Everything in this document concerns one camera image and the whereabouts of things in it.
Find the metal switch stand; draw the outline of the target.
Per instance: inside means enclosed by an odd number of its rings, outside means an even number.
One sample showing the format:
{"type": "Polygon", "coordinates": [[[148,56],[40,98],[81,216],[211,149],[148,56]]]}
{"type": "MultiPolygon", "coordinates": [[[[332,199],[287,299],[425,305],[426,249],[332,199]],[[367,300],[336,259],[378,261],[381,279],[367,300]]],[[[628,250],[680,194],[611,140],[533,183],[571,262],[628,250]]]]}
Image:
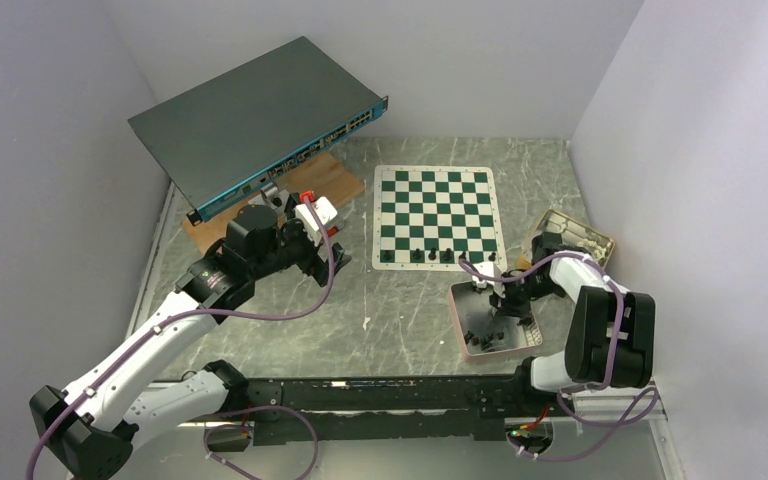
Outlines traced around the metal switch stand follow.
{"type": "Polygon", "coordinates": [[[287,205],[289,192],[276,184],[269,184],[253,195],[248,203],[250,205],[263,205],[271,208],[278,214],[282,214],[287,205]]]}

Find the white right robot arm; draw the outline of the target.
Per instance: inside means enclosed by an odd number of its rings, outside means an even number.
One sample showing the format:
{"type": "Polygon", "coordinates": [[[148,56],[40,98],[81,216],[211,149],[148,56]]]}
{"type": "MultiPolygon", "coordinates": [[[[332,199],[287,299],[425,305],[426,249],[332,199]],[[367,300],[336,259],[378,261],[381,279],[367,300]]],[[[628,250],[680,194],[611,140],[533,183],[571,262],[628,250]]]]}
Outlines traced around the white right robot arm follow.
{"type": "Polygon", "coordinates": [[[534,415],[550,392],[596,388],[642,388],[652,376],[656,305],[608,276],[585,250],[557,233],[531,242],[532,266],[506,272],[493,284],[494,317],[519,326],[533,320],[532,303],[549,295],[574,304],[562,351],[523,362],[525,379],[511,388],[517,411],[534,415]]]}

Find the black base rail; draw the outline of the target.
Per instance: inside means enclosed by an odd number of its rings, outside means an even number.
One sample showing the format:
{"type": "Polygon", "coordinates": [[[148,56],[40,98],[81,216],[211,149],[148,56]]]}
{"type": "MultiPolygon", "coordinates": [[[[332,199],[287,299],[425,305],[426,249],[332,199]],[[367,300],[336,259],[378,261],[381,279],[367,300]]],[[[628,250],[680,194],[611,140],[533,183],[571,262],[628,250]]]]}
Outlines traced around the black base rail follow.
{"type": "Polygon", "coordinates": [[[206,420],[247,419],[257,446],[308,440],[468,437],[502,441],[520,423],[562,416],[556,396],[524,373],[253,378],[244,397],[206,420]]]}

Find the red grey tool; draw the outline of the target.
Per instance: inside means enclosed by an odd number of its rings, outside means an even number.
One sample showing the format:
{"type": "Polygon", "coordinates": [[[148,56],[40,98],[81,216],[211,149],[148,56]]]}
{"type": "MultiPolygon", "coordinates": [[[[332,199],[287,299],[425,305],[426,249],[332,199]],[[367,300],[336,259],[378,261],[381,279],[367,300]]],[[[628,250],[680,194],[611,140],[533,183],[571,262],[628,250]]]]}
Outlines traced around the red grey tool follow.
{"type": "Polygon", "coordinates": [[[333,237],[337,233],[341,232],[344,229],[344,227],[345,227],[344,224],[339,224],[339,225],[334,225],[334,226],[329,227],[328,231],[327,231],[328,236],[329,237],[333,237]]]}

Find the black chess pieces pile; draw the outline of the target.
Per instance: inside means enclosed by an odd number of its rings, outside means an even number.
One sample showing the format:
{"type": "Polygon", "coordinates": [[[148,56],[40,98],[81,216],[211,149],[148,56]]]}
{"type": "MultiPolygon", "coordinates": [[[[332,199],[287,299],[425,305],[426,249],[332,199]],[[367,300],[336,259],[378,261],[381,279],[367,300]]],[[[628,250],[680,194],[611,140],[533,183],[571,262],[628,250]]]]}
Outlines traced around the black chess pieces pile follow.
{"type": "Polygon", "coordinates": [[[482,327],[467,330],[463,340],[470,353],[492,353],[524,348],[531,344],[532,320],[498,317],[482,327]]]}

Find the pink metal tray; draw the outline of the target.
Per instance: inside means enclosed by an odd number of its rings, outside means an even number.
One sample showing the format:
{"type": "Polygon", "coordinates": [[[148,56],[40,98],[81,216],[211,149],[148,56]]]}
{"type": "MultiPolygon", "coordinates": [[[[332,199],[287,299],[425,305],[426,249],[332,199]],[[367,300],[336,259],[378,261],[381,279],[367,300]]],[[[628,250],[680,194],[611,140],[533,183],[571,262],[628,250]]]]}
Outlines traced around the pink metal tray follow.
{"type": "Polygon", "coordinates": [[[494,295],[490,287],[480,290],[470,281],[449,287],[450,318],[460,359],[465,363],[527,356],[543,344],[542,332],[531,313],[500,313],[494,295]]]}

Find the grey network switch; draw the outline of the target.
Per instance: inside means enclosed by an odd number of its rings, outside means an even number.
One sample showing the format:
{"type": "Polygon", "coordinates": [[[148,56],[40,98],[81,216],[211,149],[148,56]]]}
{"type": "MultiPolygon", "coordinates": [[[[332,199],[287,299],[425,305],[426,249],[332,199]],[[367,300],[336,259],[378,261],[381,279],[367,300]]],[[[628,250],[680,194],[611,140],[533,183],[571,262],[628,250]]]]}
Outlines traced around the grey network switch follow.
{"type": "Polygon", "coordinates": [[[300,36],[128,123],[196,226],[380,118],[388,101],[300,36]]]}

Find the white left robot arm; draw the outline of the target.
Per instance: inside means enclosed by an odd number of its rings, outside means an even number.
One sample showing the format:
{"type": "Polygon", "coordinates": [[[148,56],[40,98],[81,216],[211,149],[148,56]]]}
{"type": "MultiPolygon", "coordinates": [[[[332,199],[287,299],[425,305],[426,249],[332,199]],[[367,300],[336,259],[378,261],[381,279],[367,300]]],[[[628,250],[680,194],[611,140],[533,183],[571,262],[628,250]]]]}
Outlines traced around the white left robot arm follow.
{"type": "Polygon", "coordinates": [[[39,439],[25,475],[43,451],[77,479],[108,479],[149,440],[181,423],[239,417],[252,404],[249,380],[229,363],[208,363],[192,377],[150,391],[149,385],[189,345],[242,306],[256,283],[297,267],[325,291],[349,258],[331,241],[336,208],[305,193],[284,218],[248,205],[176,282],[158,310],[108,357],[64,388],[45,386],[29,403],[39,439]]]}

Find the wooden board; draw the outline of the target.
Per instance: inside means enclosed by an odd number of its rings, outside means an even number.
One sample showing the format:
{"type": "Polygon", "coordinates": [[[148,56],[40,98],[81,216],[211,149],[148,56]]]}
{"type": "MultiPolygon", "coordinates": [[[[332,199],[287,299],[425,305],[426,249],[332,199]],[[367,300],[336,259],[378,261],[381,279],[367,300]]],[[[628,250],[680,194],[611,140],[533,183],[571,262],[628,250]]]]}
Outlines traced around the wooden board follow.
{"type": "MultiPolygon", "coordinates": [[[[362,180],[352,174],[341,161],[328,152],[317,154],[294,168],[272,185],[285,201],[288,193],[312,191],[316,198],[326,197],[340,210],[365,191],[362,180]]],[[[188,219],[180,222],[183,231],[201,253],[226,234],[227,224],[249,203],[263,204],[264,194],[252,190],[217,216],[195,226],[188,219]]]]}

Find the green white chess board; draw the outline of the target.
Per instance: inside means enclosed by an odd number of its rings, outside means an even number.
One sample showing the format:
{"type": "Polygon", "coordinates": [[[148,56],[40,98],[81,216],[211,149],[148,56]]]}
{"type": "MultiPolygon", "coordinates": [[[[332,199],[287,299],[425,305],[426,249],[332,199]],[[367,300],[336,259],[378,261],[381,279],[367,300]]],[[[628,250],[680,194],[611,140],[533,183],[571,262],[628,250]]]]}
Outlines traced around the green white chess board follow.
{"type": "Polygon", "coordinates": [[[371,262],[380,271],[458,271],[462,251],[472,264],[487,261],[507,268],[507,257],[493,172],[488,167],[379,165],[374,172],[371,262]],[[427,253],[438,249],[436,261],[427,253]],[[410,261],[411,252],[424,253],[422,263],[410,261]],[[440,261],[451,248],[454,262],[440,261]],[[394,261],[382,263],[382,250],[392,250],[394,261]]]}

